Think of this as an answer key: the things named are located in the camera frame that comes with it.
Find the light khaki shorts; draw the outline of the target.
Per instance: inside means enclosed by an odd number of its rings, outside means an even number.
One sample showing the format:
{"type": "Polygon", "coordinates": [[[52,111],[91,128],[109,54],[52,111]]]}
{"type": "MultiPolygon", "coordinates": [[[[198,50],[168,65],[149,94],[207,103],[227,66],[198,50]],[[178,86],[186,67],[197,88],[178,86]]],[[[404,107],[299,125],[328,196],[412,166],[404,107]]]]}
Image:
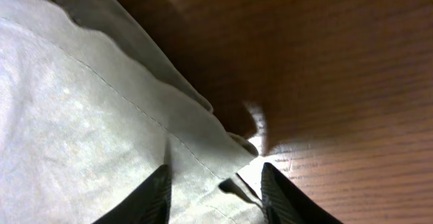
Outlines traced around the light khaki shorts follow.
{"type": "Polygon", "coordinates": [[[171,223],[263,223],[255,156],[116,0],[1,0],[2,223],[92,223],[163,164],[171,223]]]}

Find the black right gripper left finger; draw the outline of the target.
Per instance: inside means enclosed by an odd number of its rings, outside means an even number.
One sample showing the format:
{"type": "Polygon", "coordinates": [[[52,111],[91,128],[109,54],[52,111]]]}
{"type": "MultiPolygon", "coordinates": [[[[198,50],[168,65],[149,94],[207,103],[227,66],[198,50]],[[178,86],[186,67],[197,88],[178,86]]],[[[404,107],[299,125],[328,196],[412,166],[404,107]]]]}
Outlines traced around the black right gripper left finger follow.
{"type": "Polygon", "coordinates": [[[167,224],[171,194],[171,169],[163,164],[94,224],[167,224]]]}

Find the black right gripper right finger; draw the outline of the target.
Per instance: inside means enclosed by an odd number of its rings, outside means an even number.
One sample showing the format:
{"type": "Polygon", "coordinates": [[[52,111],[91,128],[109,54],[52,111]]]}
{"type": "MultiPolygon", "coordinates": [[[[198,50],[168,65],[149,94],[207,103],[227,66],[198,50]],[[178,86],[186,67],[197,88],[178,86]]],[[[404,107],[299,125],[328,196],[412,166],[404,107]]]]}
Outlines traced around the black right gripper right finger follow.
{"type": "Polygon", "coordinates": [[[342,224],[269,162],[263,164],[260,183],[268,224],[342,224]]]}

